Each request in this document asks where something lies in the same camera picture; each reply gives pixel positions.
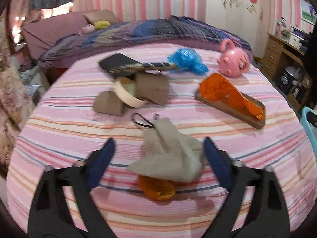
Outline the brown phone case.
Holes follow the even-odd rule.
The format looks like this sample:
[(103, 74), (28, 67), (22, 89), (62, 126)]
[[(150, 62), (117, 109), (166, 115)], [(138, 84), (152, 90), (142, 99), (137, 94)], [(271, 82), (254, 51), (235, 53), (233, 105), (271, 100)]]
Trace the brown phone case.
[(249, 124), (251, 126), (253, 126), (254, 128), (258, 129), (258, 130), (261, 130), (264, 128), (265, 126), (265, 123), (266, 123), (266, 108), (265, 108), (265, 105), (254, 99), (253, 97), (250, 97), (249, 95), (245, 94), (245, 93), (242, 93), (243, 96), (245, 96), (248, 100), (250, 100), (251, 102), (254, 102), (255, 105), (257, 105), (258, 107), (260, 107), (263, 112), (264, 112), (264, 119), (262, 120), (259, 120), (257, 119), (254, 115), (247, 115), (247, 112), (244, 111), (244, 110), (235, 110), (235, 109), (232, 109), (230, 108), (225, 101), (217, 101), (217, 102), (211, 102), (211, 101), (208, 101), (207, 99), (204, 99), (199, 90), (196, 90), (195, 92), (195, 99), (197, 101), (200, 101), (202, 102), (203, 104), (206, 104), (208, 106), (211, 106), (213, 108), (216, 108), (228, 115), (231, 115), (233, 116), (234, 118), (236, 119), (239, 119), (241, 121), (243, 121), (244, 123), (246, 124)]

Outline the pink striped bed cover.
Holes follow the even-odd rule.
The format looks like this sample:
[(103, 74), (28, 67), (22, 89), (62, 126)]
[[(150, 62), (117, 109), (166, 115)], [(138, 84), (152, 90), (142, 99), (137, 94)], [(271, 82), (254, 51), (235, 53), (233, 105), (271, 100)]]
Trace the pink striped bed cover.
[(116, 152), (91, 196), (118, 237), (201, 237), (223, 205), (227, 191), (212, 169), (190, 183), (177, 183), (167, 202), (148, 199), (130, 165), (142, 158), (167, 171), (180, 165), (189, 139), (211, 138), (245, 166), (273, 167), (283, 191), (291, 230), (297, 229), (316, 201), (316, 162), (309, 138), (285, 98), (256, 68), (231, 79), (240, 91), (262, 102), (265, 126), (252, 126), (195, 98), (203, 76), (166, 72), (165, 106), (148, 103), (124, 115), (97, 113), (97, 96), (112, 91), (114, 80), (99, 66), (110, 53), (75, 62), (45, 93), (20, 132), (7, 176), (9, 212), (27, 230), (29, 211), (44, 167), (70, 167), (102, 148)]

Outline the orange snack bag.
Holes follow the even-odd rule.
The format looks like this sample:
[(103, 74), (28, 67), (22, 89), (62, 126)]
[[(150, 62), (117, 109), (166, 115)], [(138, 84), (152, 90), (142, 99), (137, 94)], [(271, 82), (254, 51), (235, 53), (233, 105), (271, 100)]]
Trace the orange snack bag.
[(247, 99), (223, 75), (213, 73), (204, 79), (199, 86), (200, 95), (211, 102), (224, 102), (229, 108), (242, 112), (244, 115), (265, 119), (264, 110)]

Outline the beige face mask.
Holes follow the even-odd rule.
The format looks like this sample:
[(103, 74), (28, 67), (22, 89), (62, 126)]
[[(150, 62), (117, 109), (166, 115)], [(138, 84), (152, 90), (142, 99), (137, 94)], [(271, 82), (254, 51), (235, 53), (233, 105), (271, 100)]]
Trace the beige face mask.
[(146, 128), (143, 131), (146, 155), (131, 163), (128, 171), (181, 183), (191, 183), (202, 175), (207, 160), (200, 140), (179, 132), (168, 118), (156, 116), (151, 122), (133, 113), (131, 120)]

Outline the small brown cardboard tube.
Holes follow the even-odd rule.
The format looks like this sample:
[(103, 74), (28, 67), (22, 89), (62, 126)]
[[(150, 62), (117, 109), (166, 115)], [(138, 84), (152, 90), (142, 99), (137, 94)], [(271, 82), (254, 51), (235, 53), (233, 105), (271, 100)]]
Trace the small brown cardboard tube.
[(113, 91), (104, 91), (94, 100), (93, 110), (97, 113), (122, 116), (125, 113), (125, 105)]

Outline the pink cartoon mug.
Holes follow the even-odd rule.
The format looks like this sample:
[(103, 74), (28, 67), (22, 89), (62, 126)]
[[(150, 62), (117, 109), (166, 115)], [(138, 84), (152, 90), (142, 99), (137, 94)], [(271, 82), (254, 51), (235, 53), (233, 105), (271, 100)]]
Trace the pink cartoon mug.
[(237, 78), (249, 70), (249, 57), (243, 49), (235, 47), (232, 40), (224, 39), (220, 44), (220, 51), (217, 63), (222, 75)]

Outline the pink plush toy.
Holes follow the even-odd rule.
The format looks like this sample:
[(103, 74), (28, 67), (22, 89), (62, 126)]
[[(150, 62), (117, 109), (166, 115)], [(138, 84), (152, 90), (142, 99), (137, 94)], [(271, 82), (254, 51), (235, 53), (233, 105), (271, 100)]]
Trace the pink plush toy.
[(95, 30), (96, 30), (96, 28), (95, 28), (94, 25), (88, 24), (88, 25), (82, 27), (82, 28), (78, 31), (78, 35), (81, 35), (81, 36), (83, 36), (83, 35), (88, 35), (88, 34), (92, 33), (92, 32), (95, 31)]

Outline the blue plastic trash basket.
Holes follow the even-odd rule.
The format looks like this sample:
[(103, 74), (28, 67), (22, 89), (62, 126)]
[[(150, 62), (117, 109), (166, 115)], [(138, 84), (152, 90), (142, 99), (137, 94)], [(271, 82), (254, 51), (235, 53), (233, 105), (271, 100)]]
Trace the blue plastic trash basket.
[(310, 140), (310, 143), (313, 148), (315, 157), (317, 157), (317, 115), (316, 113), (308, 108), (307, 106), (303, 107), (301, 110), (301, 119), (300, 123), (306, 131), (306, 134)]

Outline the dark patterned snack wrapper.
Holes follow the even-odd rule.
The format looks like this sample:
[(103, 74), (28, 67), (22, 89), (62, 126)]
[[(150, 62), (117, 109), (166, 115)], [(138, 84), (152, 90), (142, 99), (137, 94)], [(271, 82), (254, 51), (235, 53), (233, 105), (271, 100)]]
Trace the dark patterned snack wrapper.
[(147, 70), (180, 70), (180, 68), (175, 63), (169, 62), (155, 62), (155, 63), (133, 63), (133, 64), (124, 64), (122, 66), (112, 67), (109, 72), (112, 74), (119, 73), (136, 73), (138, 71), (147, 71)]

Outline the blue plastic bag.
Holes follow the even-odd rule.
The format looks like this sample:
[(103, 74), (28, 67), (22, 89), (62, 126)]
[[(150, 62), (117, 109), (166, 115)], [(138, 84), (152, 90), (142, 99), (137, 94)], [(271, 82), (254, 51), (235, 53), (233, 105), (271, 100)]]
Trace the blue plastic bag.
[(179, 48), (167, 57), (167, 61), (176, 64), (181, 71), (197, 75), (208, 72), (208, 67), (203, 63), (201, 56), (192, 48)]

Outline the wooden desk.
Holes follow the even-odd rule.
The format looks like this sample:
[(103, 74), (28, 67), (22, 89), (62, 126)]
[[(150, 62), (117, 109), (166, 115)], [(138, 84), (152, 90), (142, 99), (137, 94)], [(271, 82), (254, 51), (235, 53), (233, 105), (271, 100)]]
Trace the wooden desk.
[(312, 86), (312, 79), (304, 68), (303, 58), (304, 52), (288, 42), (268, 34), (261, 72), (277, 87), (278, 78), (286, 67), (292, 66), (300, 69), (300, 77), (293, 81), (293, 87), (287, 95), (277, 87), (277, 90), (286, 97), (286, 100), (297, 112), (301, 112), (301, 109), (308, 103)]

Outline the white wardrobe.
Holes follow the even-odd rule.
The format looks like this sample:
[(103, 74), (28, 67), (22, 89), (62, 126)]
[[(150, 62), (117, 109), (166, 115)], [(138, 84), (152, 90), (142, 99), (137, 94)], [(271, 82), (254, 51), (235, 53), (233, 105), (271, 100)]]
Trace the white wardrobe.
[(270, 0), (206, 0), (205, 22), (246, 40), (256, 58), (264, 56)]

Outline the brown pillow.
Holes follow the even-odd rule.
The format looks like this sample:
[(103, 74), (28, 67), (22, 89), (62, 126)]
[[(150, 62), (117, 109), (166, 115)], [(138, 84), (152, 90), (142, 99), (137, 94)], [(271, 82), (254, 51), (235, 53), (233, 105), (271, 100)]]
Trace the brown pillow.
[(95, 10), (83, 15), (86, 20), (94, 25), (96, 22), (107, 20), (110, 24), (119, 23), (118, 18), (110, 10)]

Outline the black smartphone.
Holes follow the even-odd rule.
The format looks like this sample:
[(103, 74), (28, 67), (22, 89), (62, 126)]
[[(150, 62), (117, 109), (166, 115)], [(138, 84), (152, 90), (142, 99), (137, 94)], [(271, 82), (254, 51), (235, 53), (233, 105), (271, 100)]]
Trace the black smartphone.
[(135, 73), (111, 73), (111, 68), (116, 68), (118, 66), (123, 66), (126, 64), (134, 64), (139, 63), (138, 61), (122, 54), (122, 53), (116, 53), (113, 54), (107, 58), (102, 59), (99, 62), (99, 66), (107, 73), (109, 77), (111, 77), (113, 80), (116, 80), (119, 77), (127, 77), (130, 80), (134, 80)]

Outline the black box under desk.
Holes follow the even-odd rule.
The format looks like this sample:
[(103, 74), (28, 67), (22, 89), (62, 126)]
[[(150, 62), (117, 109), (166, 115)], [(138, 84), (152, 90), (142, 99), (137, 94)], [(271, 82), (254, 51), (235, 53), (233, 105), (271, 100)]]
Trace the black box under desk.
[(290, 89), (293, 87), (293, 81), (296, 81), (300, 77), (300, 69), (296, 69), (292, 66), (286, 67), (277, 81), (277, 87), (287, 95)]

